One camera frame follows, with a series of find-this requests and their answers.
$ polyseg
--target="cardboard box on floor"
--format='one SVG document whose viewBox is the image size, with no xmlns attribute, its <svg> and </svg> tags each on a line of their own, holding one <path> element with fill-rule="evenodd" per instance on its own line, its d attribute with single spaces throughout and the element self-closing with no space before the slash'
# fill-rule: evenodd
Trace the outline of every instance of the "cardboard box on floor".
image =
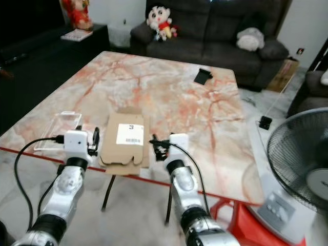
<svg viewBox="0 0 328 246">
<path fill-rule="evenodd" d="M 281 92 L 293 78 L 299 66 L 299 61 L 293 58 L 285 59 L 279 72 L 267 86 L 267 90 Z"/>
<path fill-rule="evenodd" d="M 119 124 L 143 125 L 143 146 L 116 144 Z M 149 167 L 149 127 L 150 118 L 142 115 L 141 109 L 121 108 L 110 115 L 99 159 L 106 173 L 138 175 L 140 168 Z"/>
</svg>

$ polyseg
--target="red chair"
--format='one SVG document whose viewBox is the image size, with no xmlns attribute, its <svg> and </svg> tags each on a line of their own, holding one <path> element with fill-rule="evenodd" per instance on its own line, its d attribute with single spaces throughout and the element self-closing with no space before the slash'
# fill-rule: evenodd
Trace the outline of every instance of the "red chair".
<svg viewBox="0 0 328 246">
<path fill-rule="evenodd" d="M 290 246 L 266 229 L 245 205 L 238 202 L 234 202 L 234 205 L 231 203 L 231 200 L 221 199 L 211 207 L 211 215 L 216 219 L 220 208 L 223 206 L 233 207 L 234 211 L 228 231 L 237 238 L 241 246 Z M 305 239 L 297 246 L 306 246 Z"/>
</svg>

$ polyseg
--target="book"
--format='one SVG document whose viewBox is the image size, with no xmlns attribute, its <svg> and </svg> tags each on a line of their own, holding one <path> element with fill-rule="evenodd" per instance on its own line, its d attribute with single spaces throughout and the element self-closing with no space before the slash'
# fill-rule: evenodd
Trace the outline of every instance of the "book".
<svg viewBox="0 0 328 246">
<path fill-rule="evenodd" d="M 92 31 L 85 31 L 85 30 L 81 30 L 81 29 L 75 29 L 74 31 L 71 31 L 69 33 L 66 33 L 65 35 L 61 36 L 61 39 L 65 39 L 65 40 L 70 40 L 70 41 L 76 41 L 76 42 L 80 42 L 83 39 L 89 37 L 90 35 L 92 35 Z"/>
</svg>

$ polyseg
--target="black cable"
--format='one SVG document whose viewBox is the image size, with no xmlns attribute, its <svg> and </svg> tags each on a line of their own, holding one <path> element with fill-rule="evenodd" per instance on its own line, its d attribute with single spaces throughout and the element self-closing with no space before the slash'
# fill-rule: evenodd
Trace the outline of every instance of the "black cable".
<svg viewBox="0 0 328 246">
<path fill-rule="evenodd" d="M 55 183 L 55 180 L 56 178 L 51 182 L 51 184 L 49 185 L 49 187 L 46 189 L 46 191 L 43 193 L 40 201 L 39 201 L 39 204 L 37 205 L 37 215 L 39 216 L 40 215 L 40 211 L 41 211 L 41 206 L 42 206 L 42 202 L 43 200 L 45 199 L 46 195 L 48 194 L 48 192 L 51 190 L 51 188 L 53 187 L 53 184 Z"/>
<path fill-rule="evenodd" d="M 195 167 L 197 169 L 198 175 L 199 175 L 200 184 L 201 184 L 202 193 L 203 193 L 203 198 L 204 198 L 204 203 L 205 203 L 205 209 L 206 209 L 207 214 L 210 216 L 211 213 L 210 213 L 210 210 L 209 210 L 209 205 L 207 203 L 207 195 L 206 195 L 206 192 L 205 192 L 203 177 L 201 175 L 201 171 L 200 171 L 199 166 L 197 165 L 196 161 L 191 157 L 191 155 L 186 150 L 181 148 L 179 145 L 176 145 L 176 144 L 173 144 L 173 143 L 170 143 L 170 142 L 165 142 L 165 141 L 157 141 L 157 140 L 150 140 L 149 142 L 151 144 L 161 145 L 162 147 L 166 147 L 166 146 L 170 146 L 170 145 L 174 146 L 177 149 L 181 150 L 193 162 L 193 164 L 195 165 Z"/>
<path fill-rule="evenodd" d="M 21 183 L 21 181 L 19 179 L 17 165 L 18 165 L 19 158 L 21 157 L 21 155 L 23 154 L 23 152 L 24 152 L 25 149 L 27 149 L 28 147 L 30 147 L 35 142 L 39 142 L 39 141 L 43 141 L 43 140 L 56 140 L 56 137 L 45 137 L 45 138 L 39 138 L 39 139 L 36 139 L 36 140 L 31 141 L 30 143 L 28 143 L 27 145 L 25 145 L 19 151 L 19 153 L 17 154 L 16 160 L 15 160 L 15 164 L 14 164 L 14 174 L 15 174 L 15 179 L 16 179 L 18 188 L 21 191 L 21 193 L 23 194 L 23 196 L 24 196 L 24 198 L 25 198 L 25 200 L 27 202 L 27 205 L 29 207 L 30 218 L 29 218 L 28 230 L 31 229 L 32 224 L 33 224 L 33 207 L 32 207 L 32 203 L 30 201 L 30 198 L 28 197 L 28 195 L 27 195 L 26 191 L 24 190 L 24 188 L 22 186 L 22 183 Z"/>
</svg>

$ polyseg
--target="power outlet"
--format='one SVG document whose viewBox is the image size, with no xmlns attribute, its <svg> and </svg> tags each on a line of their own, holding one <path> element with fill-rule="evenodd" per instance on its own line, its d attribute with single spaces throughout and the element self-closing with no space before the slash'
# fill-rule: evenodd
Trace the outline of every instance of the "power outlet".
<svg viewBox="0 0 328 246">
<path fill-rule="evenodd" d="M 305 50 L 305 48 L 298 48 L 296 54 L 301 55 L 301 54 L 303 54 L 304 50 Z"/>
</svg>

